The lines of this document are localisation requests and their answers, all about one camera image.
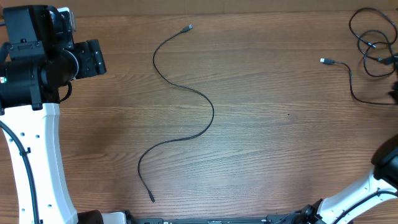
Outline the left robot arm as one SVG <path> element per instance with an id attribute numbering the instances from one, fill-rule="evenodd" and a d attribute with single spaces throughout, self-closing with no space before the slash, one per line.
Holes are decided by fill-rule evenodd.
<path id="1" fill-rule="evenodd" d="M 67 7 L 25 5 L 2 12 L 1 129 L 9 148 L 21 223 L 102 223 L 73 206 L 60 152 L 59 89 L 106 72 L 98 40 L 75 43 Z"/>

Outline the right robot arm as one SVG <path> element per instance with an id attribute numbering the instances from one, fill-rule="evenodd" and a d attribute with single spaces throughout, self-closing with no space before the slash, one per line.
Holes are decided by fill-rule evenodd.
<path id="1" fill-rule="evenodd" d="M 397 136 L 374 153 L 373 168 L 340 193 L 307 205 L 292 223 L 351 223 L 376 205 L 397 198 Z"/>

